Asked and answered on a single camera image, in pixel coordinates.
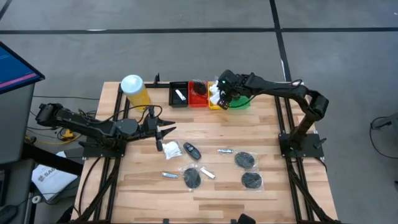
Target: wooden table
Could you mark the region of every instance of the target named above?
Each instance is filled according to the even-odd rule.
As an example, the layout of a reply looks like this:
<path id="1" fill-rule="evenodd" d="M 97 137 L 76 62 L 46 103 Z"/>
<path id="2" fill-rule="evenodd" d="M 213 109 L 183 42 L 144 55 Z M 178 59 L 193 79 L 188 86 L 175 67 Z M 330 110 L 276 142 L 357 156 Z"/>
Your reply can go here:
<path id="1" fill-rule="evenodd" d="M 113 114 L 118 85 L 117 82 L 104 84 L 98 119 Z M 202 153 L 198 165 L 212 171 L 216 179 L 202 175 L 204 181 L 201 186 L 190 192 L 181 177 L 167 179 L 161 176 L 162 171 L 180 174 L 181 167 L 193 163 L 187 154 L 165 160 L 164 153 L 156 150 L 154 138 L 130 142 L 121 161 L 113 223 L 162 223 L 163 218 L 169 218 L 171 223 L 229 223 L 242 213 L 253 217 L 257 223 L 295 223 L 285 159 L 280 156 L 277 140 L 280 131 L 273 96 L 257 96 L 246 110 L 217 111 L 171 108 L 168 88 L 149 88 L 148 92 L 153 104 L 163 107 L 160 118 L 176 122 L 176 130 L 168 134 L 165 141 L 178 139 L 182 143 L 192 143 Z M 298 124 L 303 113 L 296 102 L 291 104 Z M 287 123 L 284 103 L 282 110 Z M 129 117 L 139 119 L 141 114 L 131 110 Z M 244 172 L 235 166 L 234 155 L 220 155 L 217 149 L 256 153 L 264 190 L 245 190 L 241 184 Z M 85 162 L 81 180 L 86 177 L 94 160 L 91 158 Z M 82 210 L 98 191 L 103 161 L 101 159 L 97 163 L 88 178 Z M 337 218 L 325 168 L 315 159 L 305 159 L 303 163 L 310 193 L 326 214 Z M 300 193 L 299 197 L 303 218 L 306 218 Z M 101 218 L 105 217 L 107 202 L 108 194 L 102 203 Z"/>

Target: red tray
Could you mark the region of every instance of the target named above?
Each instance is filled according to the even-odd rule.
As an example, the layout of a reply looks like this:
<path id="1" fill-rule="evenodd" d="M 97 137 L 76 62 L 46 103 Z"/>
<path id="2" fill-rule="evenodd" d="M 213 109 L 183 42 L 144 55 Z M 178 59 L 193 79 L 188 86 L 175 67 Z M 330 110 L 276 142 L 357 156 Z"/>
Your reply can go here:
<path id="1" fill-rule="evenodd" d="M 188 83 L 188 103 L 190 107 L 207 107 L 208 106 L 208 95 L 198 95 L 193 90 L 193 81 Z"/>

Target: concrete floor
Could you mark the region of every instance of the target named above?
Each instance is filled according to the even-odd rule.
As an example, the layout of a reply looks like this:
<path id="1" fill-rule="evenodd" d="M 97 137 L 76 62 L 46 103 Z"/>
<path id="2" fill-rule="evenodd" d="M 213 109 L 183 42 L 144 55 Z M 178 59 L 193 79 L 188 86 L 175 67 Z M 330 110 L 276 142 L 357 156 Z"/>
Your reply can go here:
<path id="1" fill-rule="evenodd" d="M 0 7 L 5 0 L 0 0 Z M 398 27 L 395 0 L 277 0 L 286 27 Z M 261 0 L 13 0 L 0 30 L 145 29 L 178 27 L 273 27 Z M 371 146 L 369 122 L 398 112 L 398 32 L 283 33 L 292 78 L 330 99 L 317 123 L 330 187 L 345 223 L 396 223 L 397 160 Z M 224 69 L 284 80 L 277 40 L 270 33 L 0 35 L 46 80 L 36 95 L 99 97 L 102 83 L 139 74 L 145 81 L 212 80 Z M 34 98 L 72 110 L 95 110 L 97 101 Z M 33 118 L 29 126 L 36 126 Z M 398 156 L 390 127 L 374 132 L 385 154 Z M 59 151 L 75 147 L 45 147 Z M 40 204 L 36 223 L 54 222 L 73 198 Z"/>

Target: blue screen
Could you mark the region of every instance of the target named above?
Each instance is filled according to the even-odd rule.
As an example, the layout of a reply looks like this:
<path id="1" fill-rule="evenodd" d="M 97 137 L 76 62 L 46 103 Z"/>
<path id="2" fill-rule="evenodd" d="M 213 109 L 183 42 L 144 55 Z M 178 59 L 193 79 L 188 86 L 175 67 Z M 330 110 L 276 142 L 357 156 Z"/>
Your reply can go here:
<path id="1" fill-rule="evenodd" d="M 24 86 L 40 78 L 40 75 L 0 47 L 0 91 Z"/>

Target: plastic bottle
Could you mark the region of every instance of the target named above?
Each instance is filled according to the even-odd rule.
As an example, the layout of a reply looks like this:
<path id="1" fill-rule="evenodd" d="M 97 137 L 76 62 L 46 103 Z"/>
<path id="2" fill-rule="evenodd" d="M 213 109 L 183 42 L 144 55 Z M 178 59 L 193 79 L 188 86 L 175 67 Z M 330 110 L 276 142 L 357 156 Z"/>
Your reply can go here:
<path id="1" fill-rule="evenodd" d="M 148 91 L 144 81 L 138 75 L 128 75 L 123 78 L 121 88 L 133 106 L 150 105 Z M 145 106 L 137 107 L 136 110 L 144 111 Z"/>

